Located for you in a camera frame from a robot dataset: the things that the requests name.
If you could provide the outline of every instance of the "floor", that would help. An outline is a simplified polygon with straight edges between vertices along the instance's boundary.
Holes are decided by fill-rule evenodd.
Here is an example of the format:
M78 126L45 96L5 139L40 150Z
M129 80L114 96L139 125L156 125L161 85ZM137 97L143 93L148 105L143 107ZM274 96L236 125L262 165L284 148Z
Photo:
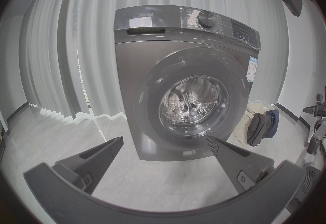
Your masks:
M80 153L114 137L123 136L116 156L93 196L115 205L147 211L182 211L212 205L238 193L215 157L191 161L140 161L125 116L82 117L75 121L60 114L26 107L10 121L3 169L11 185L29 209L43 222L54 223L37 203L23 173L33 166ZM279 127L272 139L263 139L253 152L296 162L308 137L308 129L280 111ZM232 134L230 143L241 146ZM289 216L284 210L274 224Z

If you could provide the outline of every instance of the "brand logo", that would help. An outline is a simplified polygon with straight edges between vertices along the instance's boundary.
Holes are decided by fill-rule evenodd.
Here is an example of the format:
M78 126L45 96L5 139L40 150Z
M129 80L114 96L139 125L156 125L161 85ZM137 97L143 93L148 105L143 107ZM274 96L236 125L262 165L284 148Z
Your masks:
M139 17L152 17L154 13L139 14Z

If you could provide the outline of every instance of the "control panel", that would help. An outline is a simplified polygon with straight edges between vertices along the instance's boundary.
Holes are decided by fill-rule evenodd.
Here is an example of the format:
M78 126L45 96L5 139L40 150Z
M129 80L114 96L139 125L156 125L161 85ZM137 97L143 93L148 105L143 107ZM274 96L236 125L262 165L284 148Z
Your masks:
M258 31L221 14L186 6L148 5L116 10L114 31L116 42L154 39L217 45L219 41L260 49Z

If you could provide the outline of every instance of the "laundry basket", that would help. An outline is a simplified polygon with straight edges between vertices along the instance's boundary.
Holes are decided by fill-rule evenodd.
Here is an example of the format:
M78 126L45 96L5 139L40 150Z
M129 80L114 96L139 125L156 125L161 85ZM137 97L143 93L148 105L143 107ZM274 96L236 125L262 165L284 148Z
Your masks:
M263 103L259 103L259 102L250 103L247 105L247 107L250 108L252 110L252 112L249 112L246 110L244 115L242 116L241 121L238 123L238 125L233 130L234 136L244 146L248 146L247 132L248 132L249 126L251 124L251 121L254 118L255 113L266 114L267 111L275 109L271 106L267 106L267 105L265 105Z

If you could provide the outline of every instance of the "front-load washing machine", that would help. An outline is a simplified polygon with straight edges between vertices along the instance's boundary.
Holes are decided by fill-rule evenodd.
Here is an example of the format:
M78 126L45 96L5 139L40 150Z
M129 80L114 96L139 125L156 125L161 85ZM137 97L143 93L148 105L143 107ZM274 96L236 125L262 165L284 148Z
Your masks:
M206 10L153 5L116 10L114 39L139 158L211 156L205 136L227 140L246 109L259 33Z

